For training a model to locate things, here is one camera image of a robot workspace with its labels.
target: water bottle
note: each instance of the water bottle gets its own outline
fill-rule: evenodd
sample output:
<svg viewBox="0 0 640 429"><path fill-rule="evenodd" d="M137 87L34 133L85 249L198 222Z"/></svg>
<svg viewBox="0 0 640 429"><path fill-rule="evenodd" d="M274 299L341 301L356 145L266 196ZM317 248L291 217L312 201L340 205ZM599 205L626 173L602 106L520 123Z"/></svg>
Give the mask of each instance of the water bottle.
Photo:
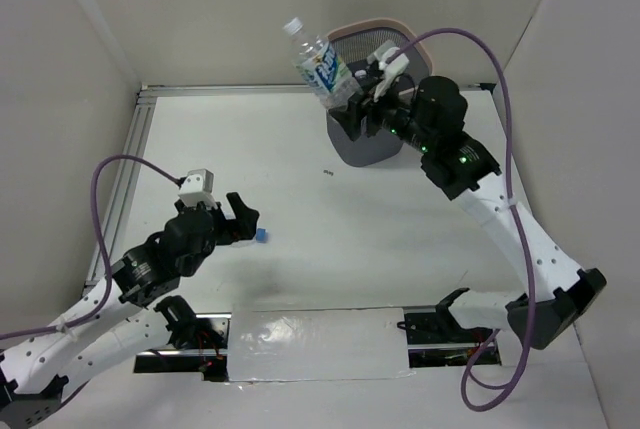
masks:
<svg viewBox="0 0 640 429"><path fill-rule="evenodd" d="M284 31L293 44L293 65L322 105L326 109L346 105L360 85L331 43L308 34L297 17L284 26Z"/></svg>

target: bottle label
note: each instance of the bottle label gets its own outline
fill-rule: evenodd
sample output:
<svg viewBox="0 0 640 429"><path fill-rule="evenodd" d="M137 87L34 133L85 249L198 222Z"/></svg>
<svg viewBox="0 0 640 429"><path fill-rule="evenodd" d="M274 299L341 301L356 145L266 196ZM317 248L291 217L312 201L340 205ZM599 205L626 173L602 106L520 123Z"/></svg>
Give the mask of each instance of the bottle label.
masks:
<svg viewBox="0 0 640 429"><path fill-rule="evenodd" d="M331 44L298 66L305 82L318 95L330 95L351 77L349 68Z"/></svg>

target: white floor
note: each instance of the white floor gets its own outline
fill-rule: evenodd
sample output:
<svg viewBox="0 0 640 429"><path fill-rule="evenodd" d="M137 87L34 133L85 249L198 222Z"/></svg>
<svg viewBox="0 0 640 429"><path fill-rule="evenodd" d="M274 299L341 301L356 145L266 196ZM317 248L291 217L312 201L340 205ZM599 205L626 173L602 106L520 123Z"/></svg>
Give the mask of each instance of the white floor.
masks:
<svg viewBox="0 0 640 429"><path fill-rule="evenodd" d="M468 132L503 159L490 95L465 96ZM217 198L238 191L270 233L264 245L217 249L183 279L176 293L198 312L428 305L460 286L519 287L489 238L421 173L418 154L405 148L375 167L346 166L310 94L160 98L145 157L175 175L209 168ZM161 229L175 199L174 186L143 169L121 249ZM506 380L517 357L513 338L500 346L505 367L477 370L489 380ZM505 404L480 415L460 400L459 368L392 380L228 385L131 368L98 377L42 427L606 427L572 330L535 354ZM478 402L489 396L471 394Z"/></svg>

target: mesh basket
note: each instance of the mesh basket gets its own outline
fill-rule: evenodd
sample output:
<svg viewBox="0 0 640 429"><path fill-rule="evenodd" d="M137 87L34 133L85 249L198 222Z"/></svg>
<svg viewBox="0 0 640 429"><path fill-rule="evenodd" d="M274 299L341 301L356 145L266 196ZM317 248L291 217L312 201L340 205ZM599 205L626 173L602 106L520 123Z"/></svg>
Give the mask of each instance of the mesh basket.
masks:
<svg viewBox="0 0 640 429"><path fill-rule="evenodd" d="M336 29L327 38L342 56L351 72L367 67L367 57L388 40L401 47L415 38L402 23L393 19L371 19ZM416 44L406 53L409 65L405 73L418 84L433 73L431 58L421 44ZM400 91L410 89L406 78L398 81ZM340 125L327 114L327 133L342 160L350 166L363 167L395 156L402 148L402 141L386 131L374 137L361 137L352 142Z"/></svg>

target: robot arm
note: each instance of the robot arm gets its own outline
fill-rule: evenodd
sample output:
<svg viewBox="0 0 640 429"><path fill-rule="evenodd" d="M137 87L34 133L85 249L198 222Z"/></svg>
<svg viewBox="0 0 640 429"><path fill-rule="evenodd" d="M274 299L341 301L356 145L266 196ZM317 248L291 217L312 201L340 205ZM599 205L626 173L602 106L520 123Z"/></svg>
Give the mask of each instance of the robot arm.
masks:
<svg viewBox="0 0 640 429"><path fill-rule="evenodd" d="M212 187L209 171L187 174L178 193L178 215L113 265L115 284L93 320L66 325L98 304L107 287L105 279L51 324L56 332L0 354L0 421L12 429L31 427L53 414L74 388L137 352L166 343L193 346L196 329L209 335L181 298L164 299L156 312L146 308L177 288L181 277L193 276L216 245L255 236L259 213L230 193L227 199L235 219L226 219Z"/></svg>
<svg viewBox="0 0 640 429"><path fill-rule="evenodd" d="M214 341L218 346L224 343L209 320L198 319L182 297L166 297L153 310L140 311L78 354L61 371L61 375L69 380L63 388L62 401L94 376L136 354L167 345L176 349L196 349L199 337Z"/></svg>
<svg viewBox="0 0 640 429"><path fill-rule="evenodd" d="M395 81L407 67L406 56L378 64L395 52L383 46L370 59L363 91L329 114L355 141L380 130L395 134L422 154L425 175L449 200L475 219L505 255L527 288L527 269L511 213L517 206L529 242L536 281L536 324L532 347L544 349L580 317L606 285L598 269L583 270L549 237L527 209L508 200L498 162L463 131L467 101L445 77L423 79L411 101L403 100ZM510 329L523 340L528 295L454 291L439 305L452 328Z"/></svg>

